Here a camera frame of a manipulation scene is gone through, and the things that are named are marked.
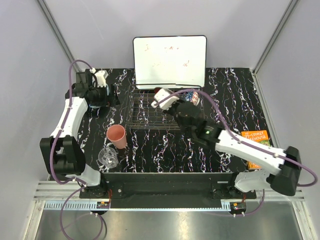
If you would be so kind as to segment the pink plastic cup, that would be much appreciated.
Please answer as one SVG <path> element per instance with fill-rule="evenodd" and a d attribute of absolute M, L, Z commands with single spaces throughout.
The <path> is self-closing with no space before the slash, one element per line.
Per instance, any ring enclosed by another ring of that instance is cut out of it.
<path fill-rule="evenodd" d="M 127 146 L 126 130 L 122 125 L 110 126 L 107 129 L 106 136 L 117 149 L 124 149 Z"/>

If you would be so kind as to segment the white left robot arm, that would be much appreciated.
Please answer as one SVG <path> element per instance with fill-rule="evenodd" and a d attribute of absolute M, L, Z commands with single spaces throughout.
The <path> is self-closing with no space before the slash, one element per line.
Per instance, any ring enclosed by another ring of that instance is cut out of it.
<path fill-rule="evenodd" d="M 108 72 L 86 69 L 84 77 L 69 85 L 65 105 L 57 127 L 39 146 L 48 173 L 60 184 L 78 181 L 97 198 L 108 193 L 101 174 L 86 163 L 78 144 L 78 130 L 83 116 L 91 109 L 119 105 L 116 86 L 107 82 Z"/>

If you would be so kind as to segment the blue patterned bowl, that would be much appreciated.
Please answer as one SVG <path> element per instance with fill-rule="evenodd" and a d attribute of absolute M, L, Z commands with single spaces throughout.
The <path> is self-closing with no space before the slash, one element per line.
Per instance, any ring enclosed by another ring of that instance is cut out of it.
<path fill-rule="evenodd" d="M 200 103 L 200 96 L 195 91 L 189 91 L 182 95 L 183 100 L 197 106 Z"/>

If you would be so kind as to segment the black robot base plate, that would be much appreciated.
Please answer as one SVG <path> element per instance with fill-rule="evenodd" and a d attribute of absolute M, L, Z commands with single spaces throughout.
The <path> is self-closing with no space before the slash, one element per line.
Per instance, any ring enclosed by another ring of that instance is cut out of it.
<path fill-rule="evenodd" d="M 254 200 L 255 191 L 242 193 L 232 183 L 234 173 L 104 173 L 96 190 L 82 190 L 82 199 L 111 197 L 115 209 L 213 209 L 221 200 Z"/>

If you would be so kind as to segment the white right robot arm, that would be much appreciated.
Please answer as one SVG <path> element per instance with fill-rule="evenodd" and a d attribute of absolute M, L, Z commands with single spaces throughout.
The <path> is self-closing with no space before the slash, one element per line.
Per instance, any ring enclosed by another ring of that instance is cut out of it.
<path fill-rule="evenodd" d="M 227 185 L 228 195 L 239 198 L 251 190 L 270 187 L 275 192 L 294 196 L 301 173 L 299 150 L 263 145 L 235 133 L 228 133 L 223 126 L 204 119 L 193 103 L 174 96 L 161 103 L 164 113 L 173 116 L 180 130 L 202 148 L 231 154 L 259 165 L 256 172 L 236 172 Z"/>

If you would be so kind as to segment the clear plastic glass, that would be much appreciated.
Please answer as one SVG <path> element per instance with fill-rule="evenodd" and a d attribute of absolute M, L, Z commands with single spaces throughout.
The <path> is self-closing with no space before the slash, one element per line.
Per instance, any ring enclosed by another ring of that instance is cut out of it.
<path fill-rule="evenodd" d="M 117 152 L 111 147 L 105 147 L 99 152 L 98 161 L 108 169 L 115 168 L 119 163 Z"/>

